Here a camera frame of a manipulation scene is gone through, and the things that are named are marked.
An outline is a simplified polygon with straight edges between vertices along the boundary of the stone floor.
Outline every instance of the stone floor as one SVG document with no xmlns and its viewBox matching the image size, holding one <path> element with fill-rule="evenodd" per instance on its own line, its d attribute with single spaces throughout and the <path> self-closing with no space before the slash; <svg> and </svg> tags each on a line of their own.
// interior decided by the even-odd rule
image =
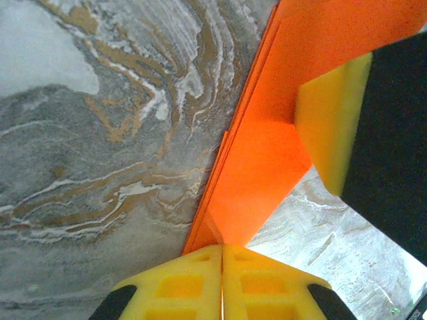
<svg viewBox="0 0 427 320">
<path fill-rule="evenodd" d="M 86 319 L 179 256 L 275 2 L 0 2 L 0 319 Z M 314 170 L 249 247 L 359 319 L 403 319 L 426 290 Z"/>
</svg>

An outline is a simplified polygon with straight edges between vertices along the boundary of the yellow block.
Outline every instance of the yellow block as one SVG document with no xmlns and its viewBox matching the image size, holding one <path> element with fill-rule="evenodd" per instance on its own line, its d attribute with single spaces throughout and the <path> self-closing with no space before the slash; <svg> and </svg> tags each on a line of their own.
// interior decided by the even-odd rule
<svg viewBox="0 0 427 320">
<path fill-rule="evenodd" d="M 325 320 L 307 289 L 329 284 L 236 245 L 224 245 L 225 320 Z"/>
<path fill-rule="evenodd" d="M 127 278 L 137 291 L 120 320 L 221 319 L 222 246 L 212 245 Z"/>
<path fill-rule="evenodd" d="M 341 195 L 372 63 L 367 53 L 302 85 L 295 126 L 326 189 Z"/>
</svg>

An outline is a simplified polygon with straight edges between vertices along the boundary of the white marble surface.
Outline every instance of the white marble surface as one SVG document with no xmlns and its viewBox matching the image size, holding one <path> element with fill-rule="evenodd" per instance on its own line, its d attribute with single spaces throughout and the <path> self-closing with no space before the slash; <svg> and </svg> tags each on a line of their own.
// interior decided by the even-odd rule
<svg viewBox="0 0 427 320">
<path fill-rule="evenodd" d="M 86 319 L 179 256 L 275 3 L 0 2 L 0 319 Z M 403 319 L 426 289 L 315 171 L 249 246 L 359 319 Z"/>
</svg>

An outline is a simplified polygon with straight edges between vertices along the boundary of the orange plastic part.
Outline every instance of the orange plastic part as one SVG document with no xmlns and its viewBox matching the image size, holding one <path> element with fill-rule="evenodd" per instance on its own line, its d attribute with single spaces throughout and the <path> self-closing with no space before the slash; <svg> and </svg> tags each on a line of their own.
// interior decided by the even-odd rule
<svg viewBox="0 0 427 320">
<path fill-rule="evenodd" d="M 427 0 L 287 0 L 274 10 L 183 253 L 245 245 L 312 165 L 296 133 L 298 87 L 411 36 Z"/>
</svg>

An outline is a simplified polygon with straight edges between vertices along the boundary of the black rubber piece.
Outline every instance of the black rubber piece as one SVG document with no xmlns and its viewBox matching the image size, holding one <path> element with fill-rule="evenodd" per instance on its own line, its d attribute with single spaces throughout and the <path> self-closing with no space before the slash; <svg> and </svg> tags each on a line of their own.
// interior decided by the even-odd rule
<svg viewBox="0 0 427 320">
<path fill-rule="evenodd" d="M 335 291 L 317 284 L 307 288 L 327 320 L 357 320 Z"/>
<path fill-rule="evenodd" d="M 373 51 L 342 199 L 427 265 L 427 33 Z"/>
<path fill-rule="evenodd" d="M 422 320 L 423 314 L 427 311 L 427 293 L 418 301 L 406 320 Z"/>
<path fill-rule="evenodd" d="M 119 320 L 129 301 L 136 292 L 135 285 L 126 285 L 105 297 L 89 320 Z"/>
</svg>

